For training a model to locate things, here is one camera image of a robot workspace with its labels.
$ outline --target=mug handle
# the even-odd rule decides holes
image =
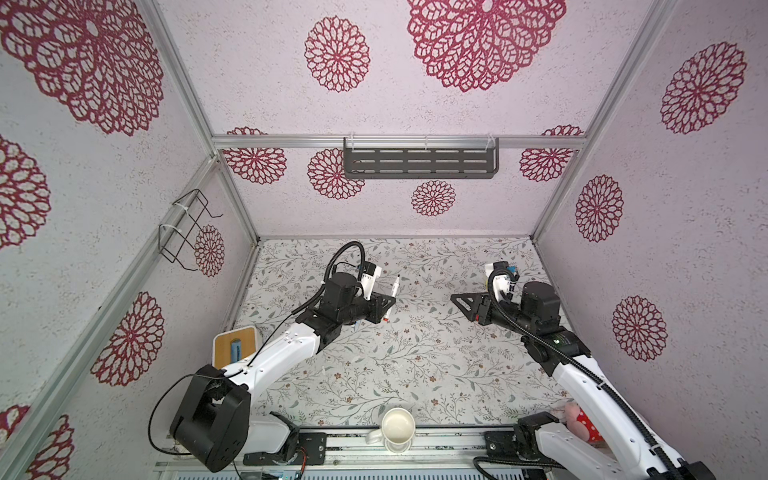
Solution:
[[[372,443],[379,443],[384,439],[384,434],[382,433],[381,429],[374,430],[373,432],[370,432],[368,435],[366,435],[366,445],[371,445]]]

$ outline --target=black mounting plate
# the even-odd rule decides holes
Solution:
[[[326,439],[328,435],[325,433],[300,433],[299,443],[296,445],[296,455],[288,463],[278,463],[280,460],[280,454],[278,453],[247,453],[243,457],[243,465],[249,467],[261,466],[261,465],[301,465],[304,461],[304,455],[302,455],[299,447],[304,447],[306,450],[306,464],[307,465],[322,465],[326,461]]]

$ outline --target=floral tablecloth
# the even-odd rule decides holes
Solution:
[[[384,269],[376,291],[389,293],[401,275],[396,312],[387,323],[345,326],[319,355],[272,384],[258,413],[278,411],[300,425],[375,425],[402,406],[420,425],[477,425],[561,411],[568,394],[532,362],[519,335],[471,323],[450,301],[453,293],[483,291],[483,265],[491,261],[518,267],[518,295],[526,281],[547,281],[530,240],[360,241],[368,260]],[[266,338],[316,292],[345,242],[262,242],[237,326],[255,325]],[[341,260],[357,264],[357,255],[349,250]]]

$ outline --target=black wire rack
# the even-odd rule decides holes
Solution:
[[[190,213],[190,210],[194,210],[197,204],[201,205],[202,208],[196,216],[193,216],[193,214]],[[222,217],[223,214],[213,215],[210,210],[208,210],[208,199],[206,198],[205,194],[200,191],[199,188],[186,192],[184,195],[176,199],[173,202],[173,205],[174,207],[179,207],[184,210],[184,215],[176,222],[175,225],[170,225],[169,223],[161,223],[157,226],[157,251],[160,252],[160,254],[169,262],[178,263],[181,265],[181,268],[189,270],[190,272],[197,272],[199,270],[197,268],[189,268],[184,266],[184,264],[181,262],[181,259],[179,258],[179,253],[181,253],[181,249],[184,248],[184,245],[189,245],[192,250],[195,250],[194,245],[189,241],[189,237],[195,230],[195,227],[197,227],[198,230],[203,229],[203,227],[201,227],[198,223],[198,220],[203,216],[203,213],[208,214],[208,217],[210,218],[219,218]],[[184,220],[184,218],[192,219],[192,224],[186,233],[179,229],[179,225]],[[170,236],[165,240],[165,242],[163,242],[163,233],[167,229],[171,229],[172,231],[170,232]],[[167,246],[176,236],[181,238],[181,244],[174,252],[169,250]]]

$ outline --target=robotic arm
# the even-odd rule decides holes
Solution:
[[[520,333],[528,354],[577,400],[610,447],[601,452],[540,412],[520,419],[511,439],[506,432],[486,434],[487,441],[499,435],[496,453],[489,449],[489,455],[513,462],[555,460],[583,480],[715,479],[702,462],[685,462],[616,392],[589,349],[560,325],[560,299],[551,285],[527,282],[517,304],[511,297],[519,279],[514,267],[497,262],[486,266],[486,274],[487,292],[452,295],[451,301],[472,322]]]
[[[357,278],[335,272],[333,266],[353,243],[362,257]],[[342,247],[326,269],[324,286],[279,338],[221,370],[206,365],[197,371],[170,425],[171,436],[212,472],[229,465],[241,451],[279,453],[291,459],[298,428],[275,413],[251,417],[252,403],[296,364],[327,347],[343,326],[361,319],[381,322],[395,298],[372,291],[380,274],[380,267],[365,261],[362,245],[351,242]],[[313,306],[321,294],[319,305]]]

